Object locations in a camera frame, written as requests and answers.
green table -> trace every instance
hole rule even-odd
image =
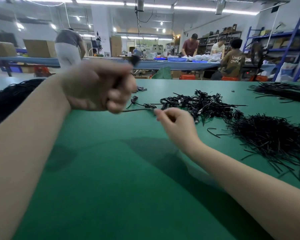
[[[292,116],[300,122],[300,103],[255,98],[247,90],[251,82],[140,79],[137,84],[148,89],[137,94],[141,104],[199,89],[220,93],[228,104],[249,105],[240,108],[246,115]],[[240,140],[207,132],[214,127],[222,133],[222,119],[196,127],[208,146],[238,160],[248,155]],[[182,157],[149,111],[73,111],[14,239],[271,239],[227,193],[190,176]],[[278,176],[258,155],[243,162]],[[300,188],[290,174],[282,180]]]

white pants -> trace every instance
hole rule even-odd
[[[67,43],[55,43],[54,46],[61,69],[67,69],[81,62],[78,47]]]

orange stool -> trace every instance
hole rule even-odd
[[[239,81],[239,79],[237,77],[223,76],[221,81]]]
[[[196,76],[195,75],[180,75],[179,80],[195,80]]]
[[[252,82],[253,78],[254,78],[254,76],[251,76],[251,78],[250,78],[249,81]],[[256,81],[258,81],[258,82],[267,82],[268,81],[268,77],[267,76],[257,76],[256,77]]]

person in white shirt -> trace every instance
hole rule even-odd
[[[219,40],[219,42],[218,42],[218,43],[215,43],[215,44],[212,46],[210,55],[222,52],[222,54],[221,54],[221,59],[223,59],[224,56],[225,56],[225,48],[226,48],[226,47],[225,47],[225,42],[226,42],[226,41],[227,41],[227,38],[226,38],[226,37],[221,37],[220,40]]]

maroon shirt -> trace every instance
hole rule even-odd
[[[198,48],[199,44],[197,41],[195,41],[194,43],[190,42],[190,39],[187,39],[184,44],[183,44],[183,49],[185,51],[185,54],[187,56],[193,56],[195,50]]]

